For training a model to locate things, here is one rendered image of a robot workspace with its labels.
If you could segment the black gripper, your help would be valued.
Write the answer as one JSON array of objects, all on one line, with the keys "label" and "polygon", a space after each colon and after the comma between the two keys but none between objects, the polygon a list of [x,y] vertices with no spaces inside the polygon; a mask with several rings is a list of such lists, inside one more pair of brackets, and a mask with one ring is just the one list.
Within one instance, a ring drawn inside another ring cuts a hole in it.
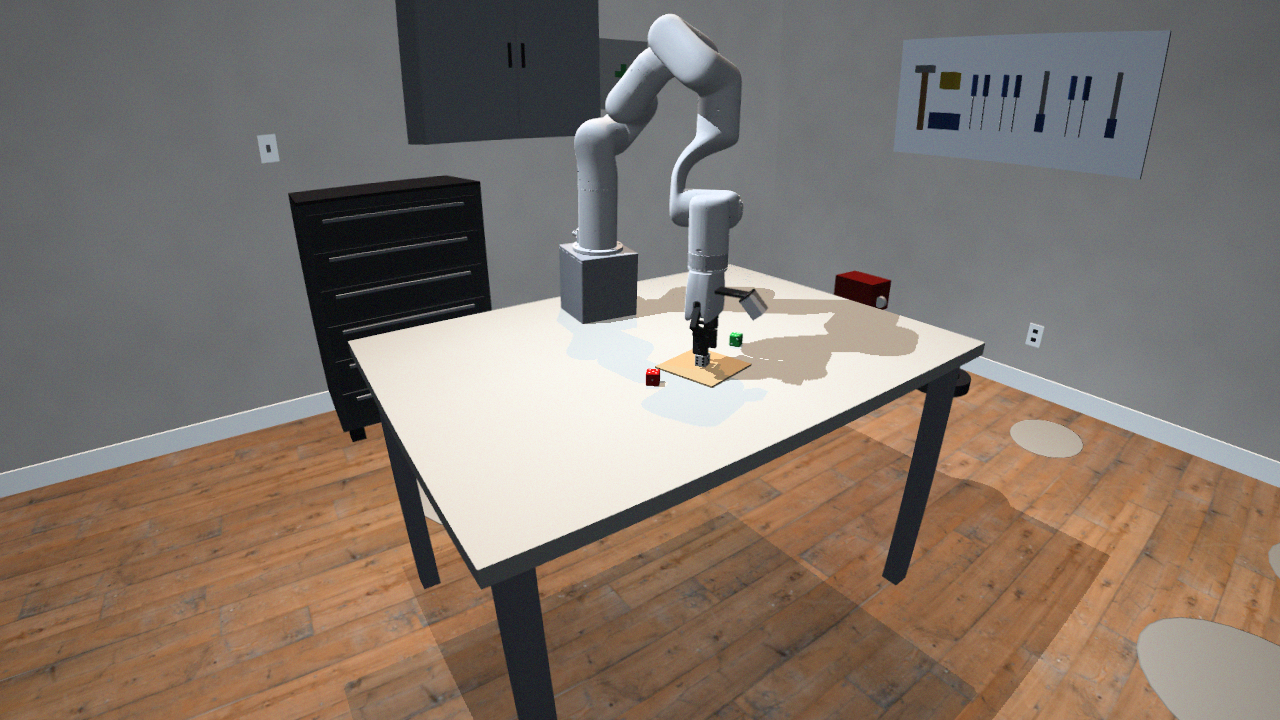
[{"label": "black gripper", "polygon": [[716,293],[716,290],[724,287],[724,272],[728,266],[717,272],[690,266],[689,270],[684,318],[686,322],[691,320],[689,328],[692,331],[692,354],[708,356],[709,348],[717,347],[718,315],[724,307],[724,295]]}]

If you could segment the tan flat mat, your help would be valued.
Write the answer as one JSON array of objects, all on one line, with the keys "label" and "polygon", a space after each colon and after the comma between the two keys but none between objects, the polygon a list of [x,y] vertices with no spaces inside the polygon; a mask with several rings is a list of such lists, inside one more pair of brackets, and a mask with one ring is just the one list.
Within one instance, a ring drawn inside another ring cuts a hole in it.
[{"label": "tan flat mat", "polygon": [[713,388],[714,386],[721,384],[721,382],[730,379],[730,377],[736,375],[739,372],[742,372],[748,366],[753,365],[751,363],[744,363],[739,359],[728,357],[722,354],[709,352],[710,364],[708,366],[694,365],[695,354],[692,354],[691,348],[666,363],[660,363],[655,368]]}]

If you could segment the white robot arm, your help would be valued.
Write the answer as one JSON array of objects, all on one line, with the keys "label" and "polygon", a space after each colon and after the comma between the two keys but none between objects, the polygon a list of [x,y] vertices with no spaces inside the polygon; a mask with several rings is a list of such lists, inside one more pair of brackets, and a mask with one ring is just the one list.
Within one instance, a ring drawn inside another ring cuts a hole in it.
[{"label": "white robot arm", "polygon": [[669,217],[676,225],[689,227],[689,266],[723,270],[728,266],[730,229],[742,218],[742,200],[733,191],[685,190],[685,184],[698,161],[739,142],[742,78],[707,35],[678,15],[660,15],[649,29],[648,44],[652,49],[635,59],[605,99],[611,118],[588,120],[575,135],[580,238],[577,228],[572,232],[577,236],[573,251],[605,256],[623,250],[617,241],[614,155],[634,143],[657,111],[655,95],[676,77],[698,94],[698,132],[675,164]]}]

